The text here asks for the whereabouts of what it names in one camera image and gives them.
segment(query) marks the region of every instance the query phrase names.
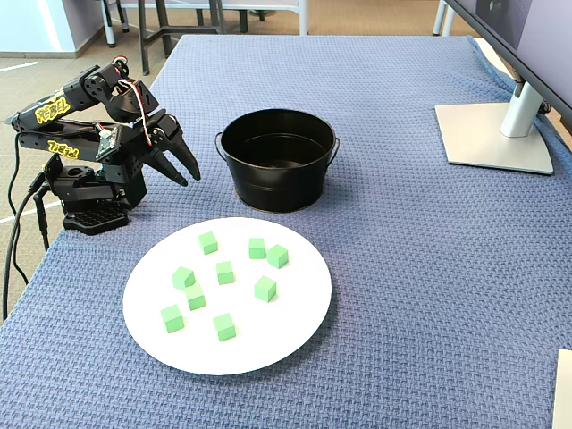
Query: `computer monitor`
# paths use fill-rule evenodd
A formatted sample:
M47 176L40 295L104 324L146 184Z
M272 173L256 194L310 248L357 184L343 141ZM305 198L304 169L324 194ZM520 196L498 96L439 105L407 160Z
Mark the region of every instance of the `computer monitor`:
M545 98L572 122L572 0L447 3L526 80L510 103L436 106L449 162L552 173L533 121Z

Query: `foam cube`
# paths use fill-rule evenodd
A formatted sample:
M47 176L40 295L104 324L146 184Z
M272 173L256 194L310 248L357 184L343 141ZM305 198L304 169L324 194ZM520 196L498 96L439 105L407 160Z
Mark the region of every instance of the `foam cube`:
M282 268L288 264L288 250L277 244L268 250L268 263L276 268Z
M236 330L234 329L234 322L231 315L219 315L213 319L214 328L218 334L219 341L226 341L230 338L236 337Z
M263 275L254 285L254 296L264 302L270 302L274 295L276 295L276 282Z
M203 253L208 255L218 250L218 242L216 241L215 235L212 232L207 232L206 234L198 236L198 242L200 247L203 249Z
M191 311L206 305L205 294L203 293L203 288L200 287L200 284L195 283L192 286L189 286L187 290L185 290L185 294Z
M181 311L177 306L170 306L161 310L161 317L168 333L179 331L185 327Z
M179 267L172 276L172 285L179 290L186 290L189 286L195 284L195 274L189 268Z
M216 264L216 276L218 284L234 283L234 273L230 262L219 262Z
M264 259L266 257L264 239L250 239L248 242L250 259Z

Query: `black bucket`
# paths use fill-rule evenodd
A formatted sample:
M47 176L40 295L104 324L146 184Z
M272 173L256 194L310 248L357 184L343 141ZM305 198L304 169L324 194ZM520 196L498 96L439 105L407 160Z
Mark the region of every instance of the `black bucket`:
M217 141L216 150L231 170L240 199L267 212L292 212L315 203L340 147L327 122L294 110L245 114L216 139L221 134L223 152Z

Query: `white plate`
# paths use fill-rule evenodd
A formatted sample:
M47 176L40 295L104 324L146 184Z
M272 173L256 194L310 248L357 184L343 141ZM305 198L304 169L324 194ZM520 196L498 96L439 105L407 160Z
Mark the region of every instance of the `white plate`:
M203 255L198 236L212 231L218 251ZM274 268L249 259L248 240L265 239L288 249L289 263ZM231 261L236 282L219 285L216 263ZM206 306L189 310L185 293L172 286L179 266L195 272ZM277 282L266 303L254 296L263 275ZM196 374L240 374L286 358L320 326L332 296L330 272L322 255L304 237L277 223L230 217L196 223L160 241L131 273L123 294L123 317L133 339L153 358ZM185 327L167 333L161 310L176 304ZM213 318L230 313L236 337L220 342Z

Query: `silver monitor stand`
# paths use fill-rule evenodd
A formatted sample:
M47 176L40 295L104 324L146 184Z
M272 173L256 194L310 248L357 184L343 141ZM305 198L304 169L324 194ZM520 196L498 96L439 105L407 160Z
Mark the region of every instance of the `silver monitor stand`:
M437 105L449 163L552 174L548 148L534 126L542 102L527 82L510 103Z

